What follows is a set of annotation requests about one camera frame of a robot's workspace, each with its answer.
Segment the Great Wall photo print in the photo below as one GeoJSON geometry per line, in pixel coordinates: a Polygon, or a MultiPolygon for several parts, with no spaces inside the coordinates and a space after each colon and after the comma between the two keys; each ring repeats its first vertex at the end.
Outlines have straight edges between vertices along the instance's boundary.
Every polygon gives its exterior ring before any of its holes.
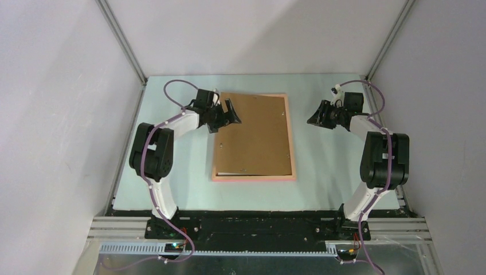
{"type": "Polygon", "coordinates": [[[246,173],[241,172],[216,172],[216,176],[245,176],[246,173]]]}

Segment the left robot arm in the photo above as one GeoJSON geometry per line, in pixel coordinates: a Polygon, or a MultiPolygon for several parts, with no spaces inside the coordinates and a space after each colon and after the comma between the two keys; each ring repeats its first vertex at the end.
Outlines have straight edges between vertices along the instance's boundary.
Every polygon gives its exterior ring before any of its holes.
{"type": "Polygon", "coordinates": [[[136,129],[129,165],[147,184],[152,201],[152,213],[163,219],[159,231],[166,238],[175,238],[181,231],[181,223],[174,219],[178,206],[167,183],[174,164],[174,143],[181,136],[208,127],[209,133],[217,133],[222,127],[240,124],[231,99],[221,99],[217,91],[199,89],[190,104],[157,125],[141,123],[136,129]]]}

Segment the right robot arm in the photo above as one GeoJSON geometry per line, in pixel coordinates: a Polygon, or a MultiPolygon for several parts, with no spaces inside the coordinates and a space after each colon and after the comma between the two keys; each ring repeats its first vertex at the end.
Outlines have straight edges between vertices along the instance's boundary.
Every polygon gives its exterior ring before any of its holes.
{"type": "Polygon", "coordinates": [[[409,136],[394,133],[363,112],[364,95],[346,92],[322,100],[307,123],[326,129],[345,128],[364,141],[359,174],[361,182],[343,203],[333,224],[334,234],[349,239],[374,206],[409,178],[409,136]]]}

